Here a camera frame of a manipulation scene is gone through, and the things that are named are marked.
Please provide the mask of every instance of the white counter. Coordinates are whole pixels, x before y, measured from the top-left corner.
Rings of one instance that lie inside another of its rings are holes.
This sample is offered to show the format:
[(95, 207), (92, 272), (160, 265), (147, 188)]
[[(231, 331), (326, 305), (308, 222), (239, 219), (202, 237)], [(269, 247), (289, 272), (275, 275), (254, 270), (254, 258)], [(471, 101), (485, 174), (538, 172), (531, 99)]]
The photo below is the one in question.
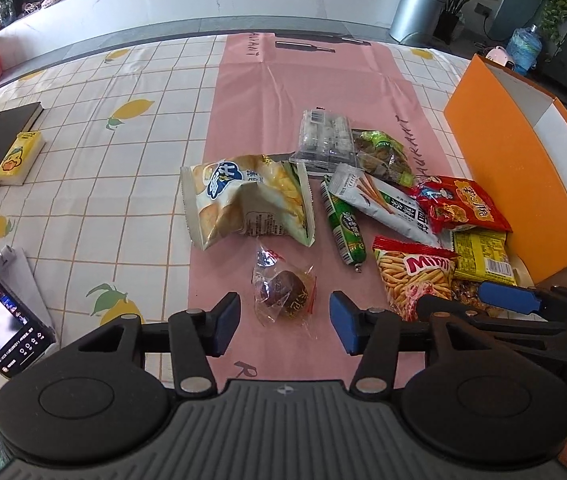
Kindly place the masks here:
[(390, 27), (399, 0), (62, 0), (0, 31), (4, 70), (129, 28), (193, 18), (294, 16)]

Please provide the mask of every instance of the clear plastic tray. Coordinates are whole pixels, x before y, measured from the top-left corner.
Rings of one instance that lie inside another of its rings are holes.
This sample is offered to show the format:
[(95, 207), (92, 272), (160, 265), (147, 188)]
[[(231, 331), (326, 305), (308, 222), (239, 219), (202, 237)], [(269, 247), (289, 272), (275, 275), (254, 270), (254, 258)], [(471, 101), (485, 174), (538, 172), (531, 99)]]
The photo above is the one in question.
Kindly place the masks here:
[(332, 174), (339, 164), (357, 165), (348, 119), (326, 110), (306, 110), (299, 129), (299, 148), (291, 156), (309, 174)]

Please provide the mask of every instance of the pink table runner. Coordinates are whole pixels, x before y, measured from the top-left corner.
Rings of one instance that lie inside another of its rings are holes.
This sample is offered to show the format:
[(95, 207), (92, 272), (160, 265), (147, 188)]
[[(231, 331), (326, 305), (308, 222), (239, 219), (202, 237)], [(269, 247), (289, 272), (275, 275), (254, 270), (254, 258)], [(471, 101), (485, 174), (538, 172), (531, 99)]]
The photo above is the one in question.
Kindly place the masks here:
[[(404, 143), (418, 173), (450, 174), (448, 160), (423, 114), (410, 82), (383, 45), (312, 41), (336, 52), (301, 52), (275, 47), (272, 34), (228, 38), (220, 66), (204, 152), (205, 162), (248, 153), (288, 153), (297, 147), (304, 110), (326, 108), (347, 116), (354, 128), (384, 130)], [(385, 293), (369, 251), (361, 274), (339, 257), (313, 181), (317, 240), (305, 248), (289, 237), (263, 242), (300, 268), (313, 266), (317, 298), (312, 316), (316, 339), (303, 329), (275, 324), (265, 328), (254, 314), (250, 283), (256, 242), (239, 235), (207, 251), (192, 250), (189, 306), (212, 308), (229, 290), (242, 301), (240, 326), (226, 354), (211, 359), (223, 387), (226, 379), (324, 380), (349, 383), (359, 358), (345, 354), (332, 328), (328, 298), (343, 290), (361, 308), (385, 305)], [(358, 216), (368, 248), (375, 234), (397, 237), (381, 224)], [(403, 354), (395, 387), (423, 367), (422, 354)]]

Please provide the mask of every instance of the green sausage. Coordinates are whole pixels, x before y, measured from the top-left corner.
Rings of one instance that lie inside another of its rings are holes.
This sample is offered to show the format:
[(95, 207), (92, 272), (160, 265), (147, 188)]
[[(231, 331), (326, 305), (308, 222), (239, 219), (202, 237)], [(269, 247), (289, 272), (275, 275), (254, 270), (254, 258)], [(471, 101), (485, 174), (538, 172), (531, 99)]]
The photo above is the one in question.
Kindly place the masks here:
[(346, 265), (355, 266), (355, 270), (361, 272), (361, 265), (365, 262), (365, 245), (359, 225), (350, 205), (328, 192), (329, 182), (329, 177), (321, 182), (321, 198), (339, 254)]

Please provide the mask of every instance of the yellow snack package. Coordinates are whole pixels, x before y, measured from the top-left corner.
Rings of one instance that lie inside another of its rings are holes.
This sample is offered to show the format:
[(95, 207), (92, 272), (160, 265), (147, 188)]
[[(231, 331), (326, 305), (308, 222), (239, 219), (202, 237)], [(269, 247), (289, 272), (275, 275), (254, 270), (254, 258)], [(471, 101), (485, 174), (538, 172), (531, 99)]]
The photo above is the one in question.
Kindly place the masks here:
[(207, 249), (230, 233), (290, 235), (310, 247), (315, 223), (303, 163), (241, 155), (181, 169), (188, 231)]
[(21, 186), (44, 146), (41, 132), (22, 132), (1, 161), (0, 184)]
[(471, 229), (455, 231), (451, 235), (452, 250), (459, 255), (454, 271), (456, 279), (516, 285), (505, 252), (506, 233)]

